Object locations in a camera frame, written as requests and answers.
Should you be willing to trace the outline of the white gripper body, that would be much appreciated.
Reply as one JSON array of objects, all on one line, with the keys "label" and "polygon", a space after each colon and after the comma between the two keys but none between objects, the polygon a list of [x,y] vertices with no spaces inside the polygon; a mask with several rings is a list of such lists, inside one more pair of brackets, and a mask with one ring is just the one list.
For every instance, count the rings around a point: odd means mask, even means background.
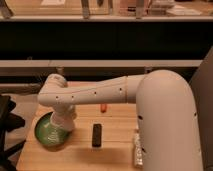
[{"label": "white gripper body", "polygon": [[76,116],[77,114],[74,106],[69,106],[68,108],[55,108],[50,117],[50,123],[65,131],[71,132],[75,129],[74,120]]}]

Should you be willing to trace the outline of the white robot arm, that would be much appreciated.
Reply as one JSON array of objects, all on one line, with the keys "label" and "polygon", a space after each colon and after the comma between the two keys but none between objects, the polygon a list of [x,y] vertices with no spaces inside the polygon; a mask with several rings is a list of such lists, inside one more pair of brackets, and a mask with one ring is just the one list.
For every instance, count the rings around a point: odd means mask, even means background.
[{"label": "white robot arm", "polygon": [[204,171],[194,95],[176,72],[156,70],[80,87],[51,74],[38,102],[53,109],[53,123],[73,105],[134,103],[143,171]]}]

